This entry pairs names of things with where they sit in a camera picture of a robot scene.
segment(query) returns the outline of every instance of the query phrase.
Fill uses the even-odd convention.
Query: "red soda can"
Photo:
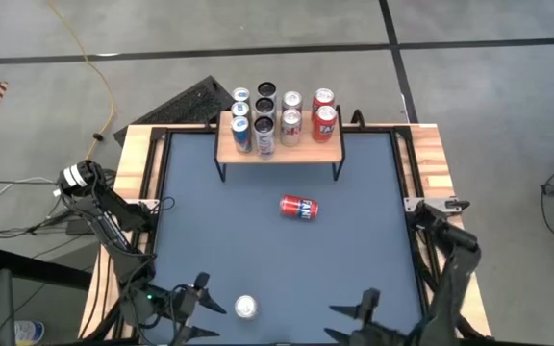
[[[317,216],[317,202],[313,199],[285,195],[279,203],[282,215],[303,220],[313,220]]]
[[[337,111],[330,106],[322,106],[317,109],[315,117],[314,132],[312,134],[314,140],[318,143],[327,142],[335,131],[337,124]]]
[[[315,123],[315,113],[322,106],[335,106],[335,94],[327,88],[320,88],[314,94],[312,103],[312,123]]]

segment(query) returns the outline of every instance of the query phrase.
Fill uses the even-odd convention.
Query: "silver can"
[[[258,99],[256,101],[256,116],[261,118],[263,116],[269,117],[273,123],[275,122],[275,103],[266,97]]]
[[[281,115],[281,143],[286,146],[298,144],[302,127],[303,117],[300,111],[285,110]]]
[[[260,83],[258,96],[269,98],[273,103],[277,103],[277,86],[271,82]]]
[[[237,87],[232,91],[232,98],[234,98],[236,102],[244,102],[247,106],[251,107],[249,90],[244,87]]]
[[[271,118],[263,116],[254,123],[256,146],[261,158],[268,160],[275,153],[275,125]]]
[[[258,313],[258,304],[252,296],[243,295],[235,302],[235,311],[242,319],[252,319]]]
[[[296,91],[288,91],[281,100],[281,110],[297,110],[303,113],[303,97]]]
[[[249,120],[244,116],[235,116],[230,125],[232,125],[232,136],[237,144],[237,150],[241,153],[249,153],[251,151]]]
[[[230,111],[232,112],[233,118],[236,116],[244,116],[247,118],[247,121],[251,123],[251,110],[249,110],[249,106],[246,103],[235,102],[230,108]]]

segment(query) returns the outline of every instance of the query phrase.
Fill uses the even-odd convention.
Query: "yellow cable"
[[[91,67],[95,72],[97,72],[97,74],[102,79],[102,82],[104,82],[104,86],[106,86],[106,90],[108,91],[109,97],[111,98],[111,114],[109,115],[108,120],[106,121],[106,123],[102,127],[102,130],[100,130],[100,132],[98,133],[99,135],[102,135],[104,133],[104,131],[106,131],[106,129],[108,129],[109,126],[111,126],[111,123],[113,122],[113,119],[114,119],[114,95],[113,95],[113,91],[111,90],[111,86],[109,86],[108,82],[106,81],[106,77],[104,77],[102,72],[100,72],[100,70],[98,70],[97,67],[95,67],[93,65],[93,63],[91,63],[89,61],[89,59],[87,57],[87,53],[85,52],[85,48],[83,48],[83,44],[81,44],[81,41],[78,39],[78,37],[76,37],[76,34],[74,33],[74,30],[72,30],[72,28],[69,26],[69,24],[67,24],[65,19],[63,19],[63,16],[59,13],[59,11],[57,11],[57,8],[55,7],[55,5],[53,5],[51,0],[46,0],[46,2],[48,3],[48,6],[50,7],[50,9],[53,10],[55,15],[59,18],[59,20],[65,26],[67,31],[70,34],[72,34],[72,37],[74,37],[74,40],[76,41],[76,44],[81,49],[81,53],[83,54],[83,58],[85,58],[85,62],[89,65],[89,67]],[[93,154],[93,150],[95,149],[95,145],[97,145],[97,139],[93,140],[93,144],[91,144],[91,147],[88,149],[87,155],[85,156],[85,160],[89,160],[91,158],[91,155]]]

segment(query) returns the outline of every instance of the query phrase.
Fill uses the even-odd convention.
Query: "blue can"
[[[249,120],[244,116],[235,116],[232,119],[232,135],[237,144],[237,150],[241,153],[251,151],[251,127]]]

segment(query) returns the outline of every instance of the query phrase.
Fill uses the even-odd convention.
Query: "soda can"
[[[251,121],[251,110],[249,106],[244,102],[235,102],[234,105],[230,108],[232,111],[232,117],[244,116],[247,118],[247,121]]]
[[[254,123],[254,128],[256,129],[258,154],[265,160],[272,158],[275,153],[275,126],[273,120],[266,116],[259,117]]]
[[[275,103],[265,97],[256,101],[256,117],[261,118],[263,116],[269,117],[273,123],[275,122]]]
[[[312,103],[312,123],[315,123],[317,110],[322,106],[335,106],[335,94],[330,89],[320,88],[315,92]]]
[[[241,153],[251,151],[251,129],[249,120],[244,116],[235,116],[231,122],[232,135],[237,144],[237,150]]]
[[[235,302],[235,312],[242,319],[253,319],[258,314],[258,303],[250,295],[242,295]]]
[[[279,203],[282,215],[303,220],[317,217],[317,202],[313,199],[285,195]]]
[[[277,86],[271,82],[260,83],[258,86],[258,96],[269,98],[273,103],[276,103]]]
[[[281,142],[287,146],[294,146],[300,140],[300,131],[303,127],[303,117],[300,111],[285,110],[281,115]]]
[[[337,111],[330,106],[322,106],[317,109],[314,123],[314,140],[318,143],[328,141],[335,131],[337,124]]]
[[[251,102],[250,102],[250,96],[249,96],[249,90],[247,90],[244,87],[237,87],[234,91],[232,91],[232,98],[235,99],[236,102],[244,102],[251,108]]]
[[[303,97],[296,91],[288,91],[281,100],[281,110],[297,110],[303,113]]]

